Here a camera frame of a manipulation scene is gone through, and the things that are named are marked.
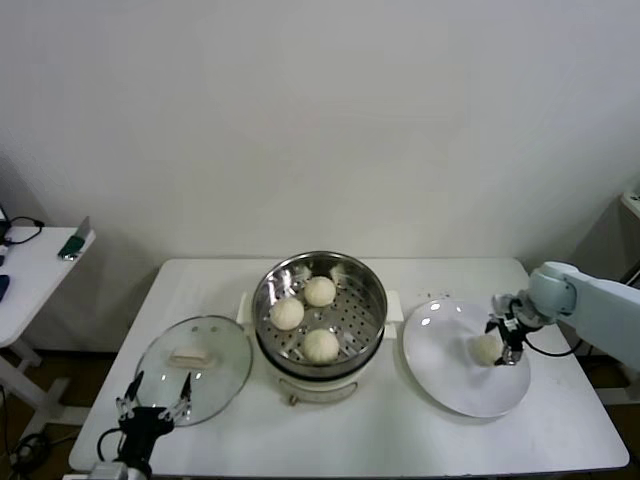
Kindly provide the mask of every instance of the glass lid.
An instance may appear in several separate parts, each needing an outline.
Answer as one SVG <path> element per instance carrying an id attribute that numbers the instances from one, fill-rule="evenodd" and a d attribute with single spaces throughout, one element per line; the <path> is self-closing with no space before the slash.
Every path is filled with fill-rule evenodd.
<path id="1" fill-rule="evenodd" d="M 191 373 L 191 408 L 176 426 L 194 425 L 220 413 L 242 389 L 253 354 L 240 325 L 217 315 L 194 317 L 169 328 L 144 353 L 138 403 L 174 405 Z"/>

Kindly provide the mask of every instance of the white wall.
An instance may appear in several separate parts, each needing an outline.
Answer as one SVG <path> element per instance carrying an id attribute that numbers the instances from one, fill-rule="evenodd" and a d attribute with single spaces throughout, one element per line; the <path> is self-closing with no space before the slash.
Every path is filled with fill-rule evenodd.
<path id="1" fill-rule="evenodd" d="M 635 1 L 2 2 L 0 195 L 99 235 L 31 336 L 116 348 L 171 257 L 567 258 L 640 174 L 638 18 Z"/>

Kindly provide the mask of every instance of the cable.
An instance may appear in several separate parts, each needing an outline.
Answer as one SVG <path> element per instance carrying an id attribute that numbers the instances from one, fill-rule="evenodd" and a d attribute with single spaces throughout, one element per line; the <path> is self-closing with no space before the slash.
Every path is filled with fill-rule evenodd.
<path id="1" fill-rule="evenodd" d="M 3 243 L 5 245 L 23 245 L 27 242 L 30 242 L 31 240 L 33 240 L 34 238 L 36 238 L 38 235 L 40 235 L 42 233 L 42 229 L 44 228 L 44 222 L 37 220 L 35 218 L 32 217 L 25 217 L 25 216 L 19 216 L 19 217 L 14 217 L 11 220 L 9 220 L 9 225 L 12 226 L 13 223 L 16 220 L 29 220 L 30 222 L 33 223 L 34 227 L 38 228 L 38 231 L 36 233 L 34 233 L 33 235 L 31 235 L 28 238 L 25 238 L 24 240 L 9 240 L 9 239 L 4 239 Z"/>
<path id="2" fill-rule="evenodd" d="M 122 454 L 122 444 L 124 443 L 124 439 L 125 439 L 126 435 L 123 434 L 120 435 L 120 441 L 118 442 L 118 456 L 120 456 Z"/>
<path id="3" fill-rule="evenodd" d="M 61 443 L 66 443 L 66 442 L 70 442 L 72 440 L 77 440 L 79 433 L 80 433 L 80 431 L 78 430 L 76 432 L 70 433 L 69 435 L 65 435 L 62 438 L 59 438 L 57 440 L 53 440 L 50 445 L 52 447 L 55 447 L 56 445 L 60 445 Z"/>
<path id="4" fill-rule="evenodd" d="M 4 406 L 4 451 L 7 453 L 9 459 L 9 465 L 11 465 L 11 452 L 9 448 L 9 414 L 7 406 L 7 395 L 4 391 L 4 386 L 0 385 L 0 392 L 2 392 L 2 405 Z"/>
<path id="5" fill-rule="evenodd" d="M 509 302 L 509 313 L 511 314 L 511 316 L 513 318 L 517 318 L 515 312 L 513 311 L 513 304 L 514 303 L 518 303 L 518 304 L 522 305 L 522 302 L 518 298 L 514 298 Z M 538 348 L 535 345 L 533 345 L 526 336 L 523 336 L 523 340 L 524 340 L 524 343 L 529 345 L 529 348 L 531 348 L 533 351 L 538 352 L 538 353 L 540 353 L 542 355 L 546 355 L 547 357 L 554 357 L 554 358 L 566 357 L 568 355 L 571 355 L 572 353 L 575 353 L 576 350 L 578 350 L 580 348 L 580 346 L 582 345 L 582 343 L 583 343 L 583 340 L 580 339 L 580 340 L 578 340 L 578 343 L 576 343 L 573 346 L 573 348 L 571 350 L 567 351 L 567 352 L 550 353 L 550 352 L 545 352 L 544 350 L 541 350 L 540 348 Z"/>
<path id="6" fill-rule="evenodd" d="M 568 355 L 571 355 L 572 353 L 575 353 L 576 350 L 578 350 L 580 348 L 580 346 L 583 343 L 583 340 L 580 339 L 578 341 L 578 343 L 576 343 L 574 345 L 574 347 L 571 350 L 568 350 L 566 352 L 562 352 L 562 353 L 550 353 L 550 352 L 545 352 L 544 350 L 539 349 L 538 347 L 534 346 L 531 344 L 531 342 L 529 341 L 529 339 L 527 337 L 524 337 L 524 343 L 526 343 L 527 345 L 529 345 L 529 348 L 531 348 L 532 350 L 541 353 L 542 355 L 546 355 L 547 357 L 555 357 L 555 358 L 559 358 L 559 357 L 566 357 Z"/>
<path id="7" fill-rule="evenodd" d="M 96 445 L 96 450 L 98 452 L 98 458 L 100 459 L 101 462 L 104 462 L 104 455 L 102 455 L 102 441 L 108 436 L 111 435 L 112 433 L 116 433 L 116 432 L 122 432 L 122 430 L 120 429 L 120 427 L 117 428 L 110 428 L 109 430 L 107 430 L 106 432 L 104 432 L 102 435 L 100 435 L 100 438 L 98 439 L 98 444 Z"/>
<path id="8" fill-rule="evenodd" d="M 4 448 L 9 459 L 9 468 L 11 469 L 10 478 L 18 478 L 29 480 L 27 474 L 40 468 L 47 460 L 51 453 L 51 448 L 62 443 L 75 440 L 78 438 L 79 431 L 74 431 L 63 436 L 53 442 L 44 433 L 32 433 L 20 439 L 17 445 L 12 449 L 9 447 L 9 405 L 7 404 L 7 395 L 5 389 L 0 385 L 0 393 L 4 403 Z"/>

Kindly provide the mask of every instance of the floor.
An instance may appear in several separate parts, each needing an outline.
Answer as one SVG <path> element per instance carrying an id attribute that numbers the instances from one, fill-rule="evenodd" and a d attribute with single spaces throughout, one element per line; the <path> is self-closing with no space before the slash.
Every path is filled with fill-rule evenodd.
<path id="1" fill-rule="evenodd" d="M 11 352 L 2 350 L 0 354 L 10 362 L 17 364 L 18 359 Z M 71 384 L 62 398 L 63 403 L 89 407 L 97 396 L 115 355 L 42 353 L 42 357 L 42 365 L 38 368 L 28 369 L 27 376 L 44 389 L 48 389 L 57 377 L 70 377 Z M 595 387 L 625 386 L 624 376 L 606 357 L 583 358 L 581 363 Z M 9 412 L 8 440 L 10 445 L 14 445 L 31 418 L 33 410 L 14 396 L 8 398 L 7 406 Z M 640 456 L 640 405 L 615 406 L 609 407 L 607 410 L 629 450 Z M 48 426 L 46 434 L 52 441 L 55 441 L 69 436 L 73 437 L 78 431 L 79 429 L 76 427 Z M 66 473 L 70 473 L 68 458 L 72 447 L 72 440 L 53 447 L 46 463 L 30 474 L 29 478 L 31 480 L 58 480 Z M 9 477 L 7 457 L 0 454 L 0 479 L 8 479 Z M 565 475 L 562 478 L 567 480 L 640 479 L 640 465 L 636 460 L 635 464 L 631 462 L 621 470 L 576 473 Z"/>

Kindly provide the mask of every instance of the white table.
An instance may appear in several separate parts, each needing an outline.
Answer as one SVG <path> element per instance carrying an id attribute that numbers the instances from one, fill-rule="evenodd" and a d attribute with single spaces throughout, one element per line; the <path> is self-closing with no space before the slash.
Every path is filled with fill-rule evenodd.
<path id="1" fill-rule="evenodd" d="M 365 260 L 405 317 L 430 297 L 450 294 L 489 308 L 495 293 L 526 287 L 512 259 Z M 199 314 L 235 314 L 275 260 L 171 260 L 161 269 L 91 409 L 70 457 L 74 469 L 97 461 L 98 436 L 116 425 L 114 399 L 132 380 L 147 345 L 169 326 Z M 551 351 L 568 345 L 557 327 L 535 335 Z M 218 416 L 179 428 L 156 444 L 156 475 L 457 476 L 622 467 L 627 450 L 575 357 L 529 355 L 531 388 L 497 419 L 454 413 L 424 393 L 405 370 L 396 341 L 385 340 L 370 377 L 347 400 L 290 407 L 255 347 L 250 378 Z M 114 438 L 104 450 L 113 452 Z"/>
<path id="2" fill-rule="evenodd" d="M 28 238 L 35 227 L 13 227 L 8 236 L 14 240 Z M 63 407 L 58 400 L 69 380 L 55 380 L 51 389 L 45 392 L 25 375 L 28 365 L 39 365 L 40 357 L 22 340 L 20 335 L 60 285 L 78 260 L 67 262 L 57 257 L 58 251 L 75 228 L 45 227 L 42 233 L 24 245 L 15 245 L 6 254 L 1 275 L 9 275 L 11 283 L 0 302 L 0 347 L 9 346 L 23 360 L 19 367 L 13 367 L 0 357 L 0 382 L 7 389 L 28 403 L 36 411 L 24 431 L 24 435 L 37 432 L 45 423 L 82 425 L 87 409 Z M 91 232 L 83 251 L 95 239 Z"/>

